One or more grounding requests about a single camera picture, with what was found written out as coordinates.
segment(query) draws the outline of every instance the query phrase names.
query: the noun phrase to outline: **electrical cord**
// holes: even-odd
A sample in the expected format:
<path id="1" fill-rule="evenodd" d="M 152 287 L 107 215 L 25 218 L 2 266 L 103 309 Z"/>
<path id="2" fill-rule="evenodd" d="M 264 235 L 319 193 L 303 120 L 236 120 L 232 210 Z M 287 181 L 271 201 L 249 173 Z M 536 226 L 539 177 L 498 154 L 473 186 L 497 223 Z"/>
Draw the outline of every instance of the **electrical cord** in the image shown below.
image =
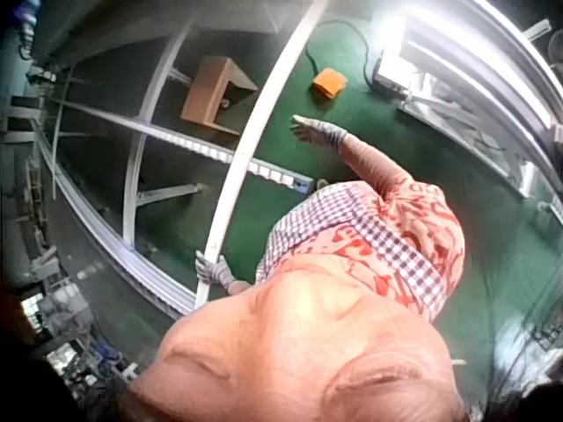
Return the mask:
<path id="1" fill-rule="evenodd" d="M 370 53 L 369 43 L 366 40 L 366 37 L 363 35 L 362 31 L 360 31 L 357 28 L 357 26 L 352 25 L 351 23 L 349 23 L 345 20 L 334 19 L 334 20 L 326 20 L 325 22 L 321 22 L 320 24 L 317 25 L 317 27 L 315 28 L 315 31 L 317 31 L 317 29 L 321 26 L 336 25 L 336 24 L 347 26 L 348 28 L 353 30 L 362 39 L 363 45 L 366 47 L 365 61 L 364 61 L 364 64 L 363 64 L 363 79 L 364 79 L 366 85 L 368 85 L 369 88 L 371 88 L 372 90 L 375 90 L 376 87 L 371 82 L 371 78 L 369 77 L 369 74 L 368 74 L 369 53 Z M 317 65 L 317 62 L 315 62 L 315 59 L 313 59 L 311 52 L 309 51 L 309 43 L 310 42 L 311 42 L 311 39 L 309 41 L 307 41 L 307 46 L 305 48 L 305 56 L 307 57 L 307 59 L 311 63 L 313 73 L 315 74 L 315 76 L 317 76 L 319 74 L 318 65 Z"/>

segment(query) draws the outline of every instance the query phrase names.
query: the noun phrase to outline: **arm sleeve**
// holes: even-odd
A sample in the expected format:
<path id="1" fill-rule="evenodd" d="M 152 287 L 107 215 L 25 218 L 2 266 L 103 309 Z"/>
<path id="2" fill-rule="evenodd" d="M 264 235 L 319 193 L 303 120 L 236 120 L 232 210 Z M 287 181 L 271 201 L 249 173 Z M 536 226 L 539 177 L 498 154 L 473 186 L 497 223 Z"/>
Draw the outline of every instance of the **arm sleeve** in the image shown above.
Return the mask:
<path id="1" fill-rule="evenodd" d="M 384 200 L 398 183 L 412 176 L 383 152 L 348 134 L 340 153 L 347 165 L 368 183 Z"/>

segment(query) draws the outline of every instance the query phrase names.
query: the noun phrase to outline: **metal frame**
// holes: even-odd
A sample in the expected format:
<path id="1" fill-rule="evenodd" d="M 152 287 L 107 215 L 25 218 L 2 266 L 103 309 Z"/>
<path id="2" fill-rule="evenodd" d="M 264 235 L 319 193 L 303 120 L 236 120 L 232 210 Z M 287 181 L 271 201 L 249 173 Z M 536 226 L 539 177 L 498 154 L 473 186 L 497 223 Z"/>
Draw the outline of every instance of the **metal frame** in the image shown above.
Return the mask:
<path id="1" fill-rule="evenodd" d="M 552 161 L 536 143 L 534 136 L 523 126 L 499 99 L 497 99 L 483 85 L 466 75 L 442 57 L 435 54 L 427 47 L 408 40 L 403 46 L 401 54 L 406 60 L 413 63 L 418 69 L 433 74 L 452 88 L 463 92 L 468 99 L 479 107 L 474 112 L 483 122 L 483 128 L 489 132 L 494 139 L 504 139 L 506 134 L 518 143 L 526 155 L 533 160 L 539 170 L 544 173 L 550 185 L 559 194 L 563 193 L 563 183 L 559 174 L 555 171 Z"/>
<path id="2" fill-rule="evenodd" d="M 487 0 L 421 0 L 430 10 L 461 16 L 466 24 L 480 28 L 504 56 L 510 57 L 518 73 L 533 88 L 538 99 L 559 122 L 563 121 L 563 87 L 549 65 L 526 36 Z"/>
<path id="3" fill-rule="evenodd" d="M 178 319 L 192 311 L 194 293 L 151 264 L 143 255 L 124 244 L 121 236 L 99 216 L 60 165 L 55 163 L 55 168 L 51 168 L 52 154 L 45 135 L 36 120 L 32 120 L 32 125 L 33 131 L 37 135 L 40 153 L 49 170 L 54 174 L 62 195 L 100 247 L 130 276 L 126 279 L 131 286 L 173 319 Z"/>
<path id="4" fill-rule="evenodd" d="M 150 80 L 149 89 L 144 95 L 143 104 L 139 112 L 138 119 L 150 123 L 152 115 L 157 107 L 158 98 L 165 86 L 166 78 L 170 74 L 172 66 L 176 61 L 176 56 L 187 34 L 195 21 L 195 13 L 188 19 L 181 30 L 168 40 L 165 50 L 160 56 L 160 60 L 155 72 Z M 135 214 L 137 202 L 137 190 L 139 185 L 139 174 L 143 162 L 144 144 L 147 135 L 144 133 L 135 134 L 127 163 L 127 173 L 125 175 L 125 190 L 123 193 L 123 239 L 133 246 L 135 244 Z"/>
<path id="5" fill-rule="evenodd" d="M 56 103 L 61 102 L 55 98 L 46 98 L 46 100 Z M 128 127 L 136 132 L 146 134 L 161 141 L 172 143 L 196 154 L 206 156 L 212 160 L 225 164 L 230 164 L 233 161 L 233 151 L 224 147 L 219 147 L 211 142 L 206 142 L 201 139 L 194 138 L 193 136 L 180 134 L 178 132 L 174 132 L 173 130 L 165 129 L 149 123 L 142 123 L 129 117 L 120 116 L 119 114 L 104 112 L 88 105 L 70 103 L 69 101 L 63 101 L 63 103 L 67 107 L 103 120 L 111 121 L 112 123 L 123 127 Z M 284 185 L 299 193 L 306 194 L 311 192 L 314 185 L 314 180 L 312 178 L 258 159 L 251 160 L 247 171 L 279 185 Z"/>
<path id="6" fill-rule="evenodd" d="M 137 206 L 152 204 L 160 200 L 169 200 L 171 198 L 178 198 L 179 196 L 191 195 L 205 189 L 205 185 L 182 185 L 165 187 L 154 191 L 139 192 L 137 194 Z"/>
<path id="7" fill-rule="evenodd" d="M 552 24 L 549 21 L 549 19 L 544 19 L 540 22 L 537 22 L 534 26 L 528 28 L 526 31 L 524 31 L 524 36 L 530 41 L 533 42 L 535 40 L 537 40 L 538 38 L 543 37 L 544 35 L 547 35 L 548 33 L 550 33 L 552 31 Z"/>
<path id="8" fill-rule="evenodd" d="M 69 92 L 69 85 L 70 79 L 72 78 L 72 73 L 74 72 L 74 66 L 72 66 L 69 70 L 69 74 L 67 75 L 67 80 L 64 83 L 64 88 L 62 89 L 62 97 L 61 100 L 64 101 L 67 99 L 67 93 Z M 56 122 L 55 122 L 55 131 L 53 132 L 53 162 L 51 163 L 51 168 L 55 168 L 56 162 L 56 153 L 59 147 L 59 132 L 61 131 L 61 120 L 62 120 L 62 109 L 64 108 L 63 104 L 59 104 L 59 110 L 56 115 Z M 55 178 L 53 178 L 53 199 L 56 200 L 56 183 Z"/>
<path id="9" fill-rule="evenodd" d="M 209 232 L 205 248 L 205 258 L 210 262 L 216 262 L 219 259 L 240 188 L 244 182 L 245 174 L 251 163 L 254 151 L 258 146 L 262 132 L 274 110 L 275 103 L 282 93 L 283 86 L 288 81 L 289 75 L 296 65 L 299 55 L 315 29 L 317 22 L 325 12 L 327 3 L 327 0 L 314 0 L 312 2 L 309 10 L 307 10 L 281 52 L 272 69 L 272 73 L 270 73 L 262 89 L 256 106 L 252 110 L 250 119 L 246 124 L 245 131 L 240 138 L 237 151 L 233 157 L 229 173 L 225 179 L 211 224 L 211 231 Z M 195 307 L 203 306 L 208 300 L 208 296 L 209 285 L 200 282 L 197 287 Z"/>

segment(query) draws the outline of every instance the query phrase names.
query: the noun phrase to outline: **gray glove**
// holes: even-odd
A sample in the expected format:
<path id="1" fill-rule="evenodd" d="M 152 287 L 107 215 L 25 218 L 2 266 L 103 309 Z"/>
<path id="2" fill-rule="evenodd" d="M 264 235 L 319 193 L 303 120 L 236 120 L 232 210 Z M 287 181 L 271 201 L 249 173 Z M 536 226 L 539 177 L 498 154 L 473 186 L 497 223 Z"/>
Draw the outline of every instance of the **gray glove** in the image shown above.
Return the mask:
<path id="1" fill-rule="evenodd" d="M 229 264 L 223 255 L 219 258 L 219 262 L 213 264 L 207 261 L 201 252 L 196 251 L 195 271 L 198 280 L 202 283 L 221 285 L 227 292 L 229 286 L 237 280 L 230 272 Z"/>
<path id="2" fill-rule="evenodd" d="M 296 115 L 291 118 L 291 132 L 298 141 L 328 147 L 338 153 L 340 145 L 348 135 L 346 130 L 332 123 Z"/>

